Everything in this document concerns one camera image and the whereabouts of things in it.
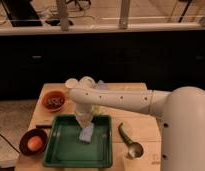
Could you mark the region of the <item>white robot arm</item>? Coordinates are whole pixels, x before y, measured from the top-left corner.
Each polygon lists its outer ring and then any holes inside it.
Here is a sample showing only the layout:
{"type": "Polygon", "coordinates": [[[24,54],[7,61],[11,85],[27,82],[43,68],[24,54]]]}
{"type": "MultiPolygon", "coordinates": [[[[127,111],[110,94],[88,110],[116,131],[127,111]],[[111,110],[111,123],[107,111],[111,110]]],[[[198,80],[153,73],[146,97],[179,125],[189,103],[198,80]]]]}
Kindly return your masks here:
{"type": "Polygon", "coordinates": [[[77,104],[138,112],[162,120],[161,171],[205,171],[205,91],[182,87],[165,91],[72,88],[77,104]]]}

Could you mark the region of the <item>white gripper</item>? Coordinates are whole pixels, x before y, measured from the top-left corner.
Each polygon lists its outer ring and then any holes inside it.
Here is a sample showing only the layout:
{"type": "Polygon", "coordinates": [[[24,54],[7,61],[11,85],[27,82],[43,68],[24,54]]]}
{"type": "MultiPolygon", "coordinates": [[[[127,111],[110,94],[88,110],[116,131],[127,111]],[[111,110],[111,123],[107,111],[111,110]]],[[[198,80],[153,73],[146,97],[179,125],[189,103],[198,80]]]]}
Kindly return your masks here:
{"type": "Polygon", "coordinates": [[[92,106],[88,104],[77,104],[75,116],[82,128],[87,127],[93,119],[92,106]]]}

